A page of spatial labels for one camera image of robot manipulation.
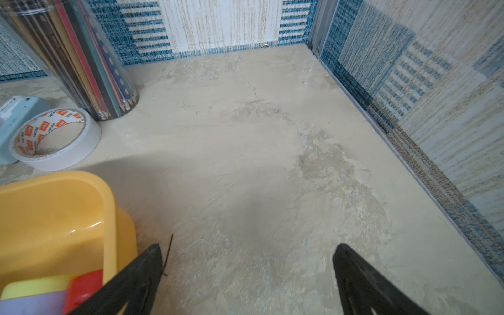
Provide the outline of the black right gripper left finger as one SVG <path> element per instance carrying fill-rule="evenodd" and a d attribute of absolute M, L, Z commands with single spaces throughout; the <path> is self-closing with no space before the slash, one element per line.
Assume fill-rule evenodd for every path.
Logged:
<path fill-rule="evenodd" d="M 159 244 L 152 244 L 71 314 L 150 314 L 164 274 Z"/>

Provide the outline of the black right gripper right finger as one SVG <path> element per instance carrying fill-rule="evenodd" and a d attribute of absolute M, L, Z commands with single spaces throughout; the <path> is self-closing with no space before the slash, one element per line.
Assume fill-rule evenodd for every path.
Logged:
<path fill-rule="evenodd" d="M 347 244 L 332 257 L 344 314 L 426 314 Z"/>

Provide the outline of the red flashlight white rim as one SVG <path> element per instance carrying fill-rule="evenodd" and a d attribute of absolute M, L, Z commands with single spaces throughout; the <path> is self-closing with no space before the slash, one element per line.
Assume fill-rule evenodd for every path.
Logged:
<path fill-rule="evenodd" d="M 82 274 L 68 284 L 63 314 L 69 314 L 73 309 L 80 306 L 103 286 L 103 270 L 95 270 Z"/>

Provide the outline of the purple flashlight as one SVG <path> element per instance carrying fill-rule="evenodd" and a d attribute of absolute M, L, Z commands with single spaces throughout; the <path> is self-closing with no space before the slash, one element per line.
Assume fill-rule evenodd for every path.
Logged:
<path fill-rule="evenodd" d="M 64 314 L 69 283 L 75 275 L 58 275 L 8 284 L 1 293 L 1 314 Z"/>

